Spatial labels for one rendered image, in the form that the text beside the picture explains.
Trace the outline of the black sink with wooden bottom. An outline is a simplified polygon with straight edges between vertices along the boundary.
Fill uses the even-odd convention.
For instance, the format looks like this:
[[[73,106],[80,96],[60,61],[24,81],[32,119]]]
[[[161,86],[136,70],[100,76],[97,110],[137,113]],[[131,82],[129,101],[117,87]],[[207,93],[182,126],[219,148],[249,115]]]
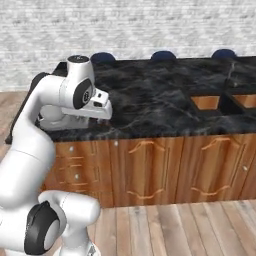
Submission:
[[[189,99],[200,117],[256,116],[256,93],[193,94]]]

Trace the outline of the blue round stool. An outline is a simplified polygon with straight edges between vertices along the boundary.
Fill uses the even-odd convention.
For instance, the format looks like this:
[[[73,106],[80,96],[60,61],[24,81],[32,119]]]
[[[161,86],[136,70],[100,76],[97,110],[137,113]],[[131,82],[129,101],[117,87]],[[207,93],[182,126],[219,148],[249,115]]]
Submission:
[[[155,60],[155,61],[173,60],[175,58],[176,58],[176,56],[171,51],[166,51],[166,50],[156,51],[151,56],[151,60]]]
[[[115,57],[108,52],[94,53],[91,56],[92,63],[106,63],[115,61]]]
[[[231,49],[218,49],[212,54],[213,59],[236,59],[236,53]]]

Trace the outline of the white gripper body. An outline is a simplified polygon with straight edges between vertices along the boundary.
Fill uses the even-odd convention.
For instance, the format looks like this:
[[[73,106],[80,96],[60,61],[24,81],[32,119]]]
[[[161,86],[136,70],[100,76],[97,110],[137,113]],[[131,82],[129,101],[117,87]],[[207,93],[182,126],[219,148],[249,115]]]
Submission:
[[[110,101],[107,101],[102,107],[96,107],[90,101],[81,109],[62,108],[62,112],[67,115],[110,120],[112,117],[112,105]]]

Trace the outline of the wooden cupboard door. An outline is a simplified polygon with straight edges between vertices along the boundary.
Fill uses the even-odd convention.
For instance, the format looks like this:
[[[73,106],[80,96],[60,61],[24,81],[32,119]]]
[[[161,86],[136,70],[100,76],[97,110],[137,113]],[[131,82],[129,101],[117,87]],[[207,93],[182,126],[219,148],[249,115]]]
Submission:
[[[183,141],[182,137],[110,141],[114,204],[174,203]]]
[[[245,149],[242,134],[184,138],[177,203],[221,200],[232,188]]]
[[[252,160],[240,195],[241,199],[256,199],[256,135],[253,141]]]

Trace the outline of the wooden drawer front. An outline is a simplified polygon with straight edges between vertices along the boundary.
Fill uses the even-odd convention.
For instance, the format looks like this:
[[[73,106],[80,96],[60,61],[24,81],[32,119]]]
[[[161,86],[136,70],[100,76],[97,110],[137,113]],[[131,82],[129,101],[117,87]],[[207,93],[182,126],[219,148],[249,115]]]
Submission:
[[[103,208],[112,208],[113,203],[113,193],[112,192],[101,192],[101,191],[92,191],[89,189],[74,189],[74,190],[57,190],[50,189],[45,191],[47,193],[78,193],[83,195],[88,195],[97,199]]]
[[[83,161],[56,162],[52,172],[56,181],[65,187],[74,186],[91,189],[105,187],[100,168],[93,163],[87,164]],[[75,179],[75,174],[79,174],[78,180]]]
[[[108,143],[104,141],[57,142],[55,146],[57,158],[85,159],[97,157],[104,159],[110,155]],[[74,147],[73,152],[69,151],[70,146]]]

